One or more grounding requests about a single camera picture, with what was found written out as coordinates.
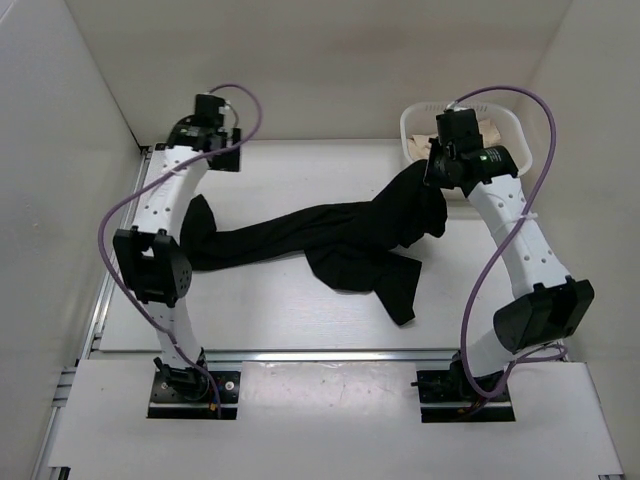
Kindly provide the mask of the black trousers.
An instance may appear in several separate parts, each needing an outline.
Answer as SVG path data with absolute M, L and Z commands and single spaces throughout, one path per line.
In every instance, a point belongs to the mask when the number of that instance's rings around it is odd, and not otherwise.
M 331 289 L 377 295 L 391 320 L 415 317 L 419 260 L 395 253 L 424 236 L 440 238 L 448 219 L 442 191 L 426 184 L 426 163 L 406 167 L 372 200 L 317 205 L 236 230 L 218 229 L 201 195 L 188 206 L 180 245 L 194 270 L 228 269 L 301 252 Z

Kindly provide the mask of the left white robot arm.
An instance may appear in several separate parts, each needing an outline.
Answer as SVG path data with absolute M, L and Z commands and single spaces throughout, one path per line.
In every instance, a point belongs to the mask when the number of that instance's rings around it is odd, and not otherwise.
M 211 93 L 195 97 L 194 112 L 176 122 L 166 140 L 160 183 L 145 195 L 131 226 L 113 237 L 124 284 L 156 330 L 157 369 L 186 401 L 207 400 L 213 411 L 220 397 L 189 318 L 192 267 L 179 236 L 195 187 L 211 169 L 201 155 L 240 140 L 239 129 L 225 128 L 227 110 L 228 103 Z

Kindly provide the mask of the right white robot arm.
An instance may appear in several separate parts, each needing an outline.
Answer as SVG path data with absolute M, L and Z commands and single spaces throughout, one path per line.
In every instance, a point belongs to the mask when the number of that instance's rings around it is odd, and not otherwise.
M 519 363 L 550 342 L 572 336 L 594 300 L 588 280 L 576 280 L 558 260 L 532 210 L 532 194 L 521 177 L 533 157 L 519 120 L 500 107 L 488 118 L 501 142 L 485 146 L 476 112 L 448 107 L 436 117 L 427 185 L 460 189 L 480 214 L 497 250 L 477 279 L 477 294 L 496 261 L 509 275 L 513 300 L 495 312 L 492 327 L 473 343 L 460 340 L 452 361 L 449 387 L 460 399 L 492 399 L 502 393 Z

